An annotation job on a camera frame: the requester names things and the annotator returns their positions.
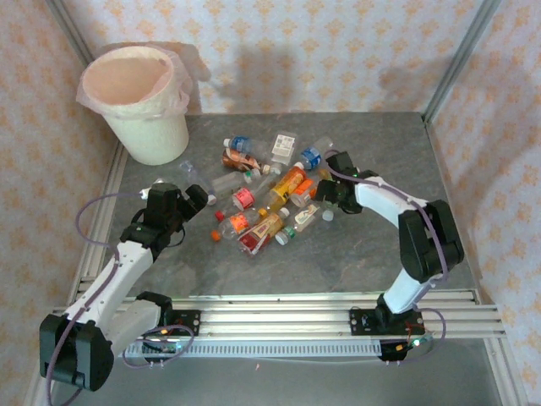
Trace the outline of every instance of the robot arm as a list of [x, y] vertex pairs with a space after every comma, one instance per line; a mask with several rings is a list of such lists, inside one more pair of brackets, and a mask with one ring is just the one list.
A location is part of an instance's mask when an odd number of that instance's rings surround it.
[[188, 199], [173, 184], [153, 185], [146, 208], [139, 211], [120, 238], [116, 270], [113, 257], [89, 290], [63, 315], [48, 315], [41, 323], [41, 376], [46, 376], [69, 323], [74, 326], [60, 348], [52, 379], [96, 391], [108, 378], [115, 356], [138, 336], [165, 322], [171, 299], [152, 293], [141, 294], [124, 314], [113, 317], [135, 281], [169, 245], [171, 236], [205, 207], [207, 194], [198, 185], [190, 186], [186, 194]]
[[367, 332], [375, 329], [382, 334], [390, 333], [396, 326], [403, 327], [417, 302], [443, 276], [435, 242], [427, 235], [421, 213], [410, 202], [414, 201], [428, 214], [448, 270], [464, 258], [451, 209], [443, 200], [428, 202], [401, 191], [399, 194], [404, 198], [390, 192], [391, 186], [376, 173], [359, 172], [346, 152], [331, 156], [327, 163], [335, 173], [350, 178], [333, 175], [332, 181], [322, 180], [316, 200], [338, 204], [347, 213], [360, 213], [368, 207], [398, 228], [402, 269], [392, 286], [379, 297], [374, 317], [366, 319], [371, 319], [367, 321], [371, 324]]

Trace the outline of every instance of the floral wallpaper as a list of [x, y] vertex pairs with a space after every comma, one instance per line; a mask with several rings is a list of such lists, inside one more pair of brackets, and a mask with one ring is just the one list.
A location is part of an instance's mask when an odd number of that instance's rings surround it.
[[470, 265], [500, 307], [533, 403], [541, 403], [540, 21], [538, 2], [502, 2], [433, 138]]
[[[45, 2], [0, 13], [0, 387], [22, 404], [42, 318], [66, 305], [83, 248], [77, 210], [96, 196], [114, 136], [75, 102], [83, 66]], [[85, 217], [89, 227], [91, 214]]]
[[481, 0], [65, 3], [96, 54], [131, 41], [198, 51], [190, 112], [334, 112], [423, 111]]

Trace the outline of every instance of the juice bottle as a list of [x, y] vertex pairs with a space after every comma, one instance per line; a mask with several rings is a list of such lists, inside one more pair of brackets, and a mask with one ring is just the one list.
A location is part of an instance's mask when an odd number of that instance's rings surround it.
[[293, 193], [291, 193], [289, 200], [296, 207], [305, 207], [310, 199], [314, 198], [315, 192], [317, 191], [318, 181], [314, 179], [306, 179], [295, 189]]
[[286, 173], [286, 175], [269, 191], [264, 203], [264, 208], [268, 211], [278, 211], [284, 206], [291, 193], [306, 180], [306, 172], [301, 162], [297, 162]]
[[216, 241], [221, 237], [224, 239], [234, 239], [248, 228], [255, 225], [261, 218], [266, 217], [266, 214], [264, 209], [259, 209], [257, 211], [252, 208], [247, 211], [241, 211], [221, 222], [218, 226], [217, 233], [212, 232], [211, 236]]
[[243, 154], [242, 152], [232, 150], [231, 148], [226, 148], [221, 154], [221, 163], [226, 167], [232, 167], [240, 172], [259, 169], [261, 173], [266, 175], [271, 170], [270, 165], [262, 164], [253, 156]]
[[287, 216], [289, 216], [289, 210], [285, 207], [277, 213], [269, 214], [238, 240], [241, 250], [249, 255], [256, 255], [280, 231]]

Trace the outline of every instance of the trash can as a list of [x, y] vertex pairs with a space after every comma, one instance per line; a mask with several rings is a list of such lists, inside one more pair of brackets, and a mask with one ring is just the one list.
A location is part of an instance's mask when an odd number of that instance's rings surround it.
[[161, 165], [188, 145], [184, 114], [191, 86], [176, 53], [124, 47], [88, 66], [77, 101], [103, 116], [136, 161]]

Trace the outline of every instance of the plastic bag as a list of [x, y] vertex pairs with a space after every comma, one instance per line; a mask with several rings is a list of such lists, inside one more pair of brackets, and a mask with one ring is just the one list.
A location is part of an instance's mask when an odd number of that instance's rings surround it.
[[121, 47], [85, 69], [76, 100], [104, 116], [162, 118], [186, 113], [192, 86], [175, 52], [155, 46]]

